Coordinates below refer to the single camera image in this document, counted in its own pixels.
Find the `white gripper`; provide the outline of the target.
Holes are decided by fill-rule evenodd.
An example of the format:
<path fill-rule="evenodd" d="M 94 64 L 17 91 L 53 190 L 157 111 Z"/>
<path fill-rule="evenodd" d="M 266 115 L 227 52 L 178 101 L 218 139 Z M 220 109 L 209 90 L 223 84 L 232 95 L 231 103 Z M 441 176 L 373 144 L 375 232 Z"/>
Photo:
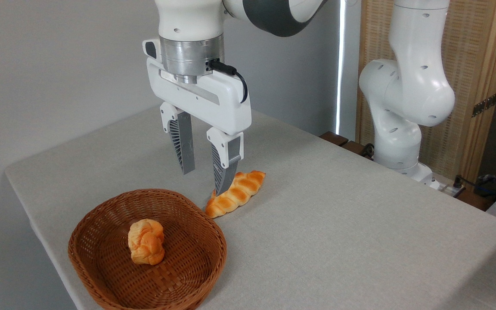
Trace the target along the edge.
<path fill-rule="evenodd" d="M 221 195 L 232 185 L 238 162 L 244 159 L 242 131 L 252 122 L 250 98 L 242 101 L 242 81 L 213 71 L 198 77 L 196 84 L 181 83 L 165 71 L 158 39 L 143 41 L 143 51 L 151 89 L 165 101 L 160 106 L 163 129 L 183 174 L 195 170 L 191 115 L 213 126 L 206 136 L 212 145 L 215 195 Z"/>

